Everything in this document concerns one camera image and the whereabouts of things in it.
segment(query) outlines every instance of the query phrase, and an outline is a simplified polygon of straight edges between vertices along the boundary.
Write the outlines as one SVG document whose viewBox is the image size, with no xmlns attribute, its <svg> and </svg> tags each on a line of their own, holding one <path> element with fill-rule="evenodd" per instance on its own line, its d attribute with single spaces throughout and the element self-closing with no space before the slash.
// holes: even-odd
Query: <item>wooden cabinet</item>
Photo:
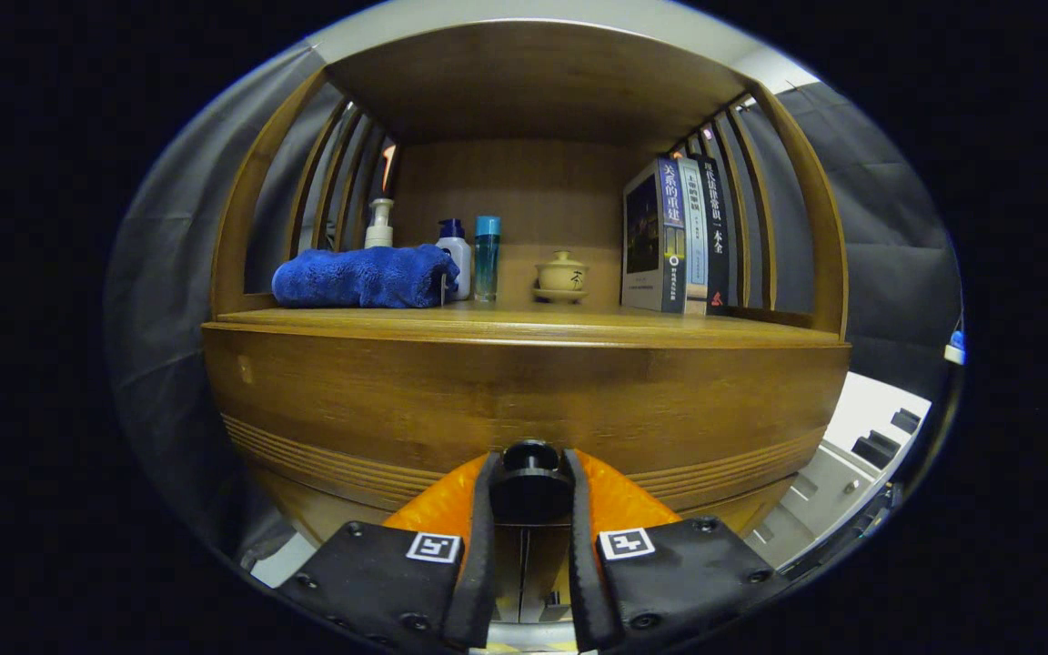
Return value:
<svg viewBox="0 0 1048 655">
<path fill-rule="evenodd" d="M 362 190 L 383 170 L 361 148 L 346 153 L 377 130 L 396 144 L 386 190 L 395 245 L 433 242 L 444 218 L 503 218 L 498 302 L 290 310 L 245 292 L 259 190 L 287 130 L 328 84 L 344 99 L 307 157 L 280 257 L 299 252 L 307 203 L 318 208 L 311 245 L 362 247 Z M 774 308 L 769 209 L 754 144 L 730 111 L 749 96 L 802 188 L 816 274 L 810 314 Z M 728 316 L 619 307 L 624 183 L 653 156 L 683 149 L 730 162 L 715 129 L 723 121 L 752 170 L 744 190 L 725 167 L 730 211 L 745 235 L 744 203 L 757 202 L 764 236 L 754 253 L 746 239 L 737 244 L 739 307 Z M 577 306 L 532 302 L 533 265 L 558 248 L 591 265 Z M 751 258 L 762 261 L 760 299 L 748 298 Z M 342 511 L 395 510 L 455 465 L 523 438 L 583 449 L 683 514 L 732 511 L 745 532 L 814 455 L 850 355 L 835 202 L 778 100 L 664 42 L 554 21 L 403 38 L 296 88 L 230 191 L 211 298 L 204 361 L 230 436 L 315 541 Z"/>
</svg>

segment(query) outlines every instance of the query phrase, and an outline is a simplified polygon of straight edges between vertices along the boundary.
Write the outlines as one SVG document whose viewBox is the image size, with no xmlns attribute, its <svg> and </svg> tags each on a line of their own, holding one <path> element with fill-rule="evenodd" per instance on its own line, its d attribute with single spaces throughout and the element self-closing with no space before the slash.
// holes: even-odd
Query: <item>shelf board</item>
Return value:
<svg viewBox="0 0 1048 655">
<path fill-rule="evenodd" d="M 724 315 L 632 307 L 471 301 L 430 309 L 262 309 L 225 313 L 208 327 L 433 343 L 580 345 L 599 348 L 844 348 L 832 332 Z"/>
<path fill-rule="evenodd" d="M 403 145 L 561 138 L 656 153 L 748 91 L 745 75 L 678 46 L 540 20 L 400 38 L 329 73 Z"/>
</svg>

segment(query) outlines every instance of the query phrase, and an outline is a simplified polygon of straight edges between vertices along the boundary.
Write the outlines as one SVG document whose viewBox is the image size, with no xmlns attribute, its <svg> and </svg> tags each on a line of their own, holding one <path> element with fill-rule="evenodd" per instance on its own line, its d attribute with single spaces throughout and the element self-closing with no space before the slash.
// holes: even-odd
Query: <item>blue object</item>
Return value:
<svg viewBox="0 0 1048 655">
<path fill-rule="evenodd" d="M 309 248 L 279 266 L 271 286 L 283 307 L 437 307 L 444 275 L 457 290 L 459 267 L 437 245 Z"/>
<path fill-rule="evenodd" d="M 449 237 L 463 237 L 463 224 L 457 218 L 449 218 L 447 220 L 440 220 L 439 224 L 439 237 L 440 239 L 445 239 Z"/>
<path fill-rule="evenodd" d="M 477 216 L 475 217 L 475 236 L 500 235 L 499 216 Z"/>
</svg>

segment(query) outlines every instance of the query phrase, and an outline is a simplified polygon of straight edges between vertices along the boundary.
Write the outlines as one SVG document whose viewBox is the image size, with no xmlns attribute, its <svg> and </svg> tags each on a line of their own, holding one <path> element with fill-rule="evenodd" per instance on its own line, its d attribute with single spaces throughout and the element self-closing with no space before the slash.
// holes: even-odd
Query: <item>wooden shelf edge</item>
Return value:
<svg viewBox="0 0 1048 655">
<path fill-rule="evenodd" d="M 847 348 L 831 332 L 736 316 L 449 310 L 258 310 L 225 313 L 208 330 L 341 340 L 578 348 Z"/>
</svg>

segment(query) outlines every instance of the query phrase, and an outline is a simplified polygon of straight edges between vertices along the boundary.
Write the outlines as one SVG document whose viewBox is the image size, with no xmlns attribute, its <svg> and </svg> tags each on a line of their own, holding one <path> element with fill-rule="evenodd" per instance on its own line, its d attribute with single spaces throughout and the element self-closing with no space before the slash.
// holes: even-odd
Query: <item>bottle with blue cap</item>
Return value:
<svg viewBox="0 0 1048 655">
<path fill-rule="evenodd" d="M 500 217 L 475 217 L 475 300 L 496 300 L 500 268 Z"/>
<path fill-rule="evenodd" d="M 463 225 L 457 218 L 439 221 L 439 240 L 436 241 L 458 266 L 458 290 L 447 291 L 449 301 L 465 301 L 472 291 L 472 246 L 463 239 Z"/>
</svg>

